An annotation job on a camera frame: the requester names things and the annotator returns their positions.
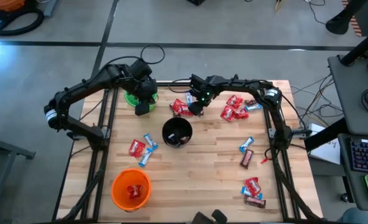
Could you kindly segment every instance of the black hose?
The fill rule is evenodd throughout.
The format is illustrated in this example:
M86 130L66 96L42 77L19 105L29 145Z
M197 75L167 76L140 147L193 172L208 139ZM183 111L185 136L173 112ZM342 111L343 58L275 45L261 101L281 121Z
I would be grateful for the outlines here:
M17 19L18 17L28 14L28 13L37 14L36 20L30 25L20 28L20 29L16 29L16 30L2 30L7 25L9 25L12 21ZM44 19L45 19L45 16L43 15L43 12L40 9L37 9L35 7L27 8L27 9L20 9L16 12L11 12L10 15L7 16L6 19L0 23L0 36L12 36L12 35L20 35L20 34L28 33L38 28L38 26L42 24Z

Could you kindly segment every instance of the wooden table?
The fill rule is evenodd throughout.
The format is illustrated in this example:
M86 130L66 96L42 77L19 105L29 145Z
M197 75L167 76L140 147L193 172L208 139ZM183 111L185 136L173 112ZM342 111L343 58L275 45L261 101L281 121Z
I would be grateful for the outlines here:
M287 80L274 81L274 85L293 102ZM193 136L187 146L174 149L164 144L162 126L172 117L169 103L176 98L185 101L185 95L159 87L156 108L149 114L137 117L133 107L125 102L123 91L119 91L99 222L190 222L198 211L210 217L214 209L220 209L229 222L282 221L272 163L260 163L264 159L264 151L269 148L263 111L250 112L248 119L234 120L231 123L221 119L220 114L232 94L241 95L245 99L252 98L247 93L222 92L205 108L203 117L185 117L192 125ZM82 114L92 109L102 95L103 92L100 91L87 97ZM287 124L297 128L296 113L285 100L282 102L282 109ZM99 108L82 121L88 125L97 123L98 114ZM137 165L138 159L130 157L127 152L133 139L146 143L143 138L146 133L150 133L159 144L159 148L143 168L152 181L152 195L146 207L127 213L113 203L110 196L111 184L123 169L140 168ZM249 136L255 139L251 146L255 154L246 170L239 166L242 153L238 147ZM293 143L303 145L300 140L293 140ZM78 141L73 146L73 152L87 145L87 141ZM306 151L290 147L288 156L296 190L306 204L322 217ZM57 218L66 215L83 193L90 158L91 149L71 158ZM259 178L264 199L267 200L266 209L244 204L243 195L240 194L242 181L250 177ZM293 217L288 192L285 195L290 217ZM91 200L89 215L93 211L92 206Z

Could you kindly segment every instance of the white paper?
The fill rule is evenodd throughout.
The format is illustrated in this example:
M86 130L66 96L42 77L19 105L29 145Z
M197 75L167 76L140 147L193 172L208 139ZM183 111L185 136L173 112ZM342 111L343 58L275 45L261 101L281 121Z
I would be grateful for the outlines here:
M313 131L311 135L325 129L316 124L310 124L309 128ZM338 139L334 139L312 150L310 156L340 165L340 145Z

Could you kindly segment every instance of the gray floor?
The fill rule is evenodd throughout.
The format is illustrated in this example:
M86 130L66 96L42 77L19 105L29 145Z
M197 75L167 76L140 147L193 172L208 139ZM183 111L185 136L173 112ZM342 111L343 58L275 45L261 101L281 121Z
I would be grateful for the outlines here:
M353 46L363 39L352 29L345 35L330 34L314 21L309 6L302 0L286 0L277 13L274 4L273 0L207 0L195 7L184 0L120 0L108 42ZM37 30L0 40L101 42L112 5L113 0L60 0L54 17ZM316 16L327 21L342 8L340 0L330 0L324 7L315 7ZM27 15L12 26L18 27L31 19L32 15ZM18 158L14 165L2 198L3 218L11 218L13 223L51 219L72 141L64 132L56 133L47 126L43 106L56 91L90 77L98 50L98 47L0 45L0 139L37 152L33 161ZM328 50L169 48L165 51L166 59L152 66L152 75L158 80L186 78L192 73L202 77L230 77L237 73L241 78L289 79L292 91L327 76L326 59L345 54ZM114 57L139 53L138 48L107 47L101 64ZM152 61L161 54L150 49L144 56ZM315 93L318 86L307 90ZM339 105L334 86L325 93ZM312 93L297 93L295 103L306 107L312 98ZM81 103L70 110L74 117L80 111ZM315 182L328 220L336 220L345 209L355 206L338 200L338 195L344 192L340 178L315 176Z

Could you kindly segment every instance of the keyboard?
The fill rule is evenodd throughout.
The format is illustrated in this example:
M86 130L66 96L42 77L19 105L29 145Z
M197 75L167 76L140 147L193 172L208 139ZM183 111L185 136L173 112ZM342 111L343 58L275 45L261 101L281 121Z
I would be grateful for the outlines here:
M352 168L368 172L368 141L351 139Z

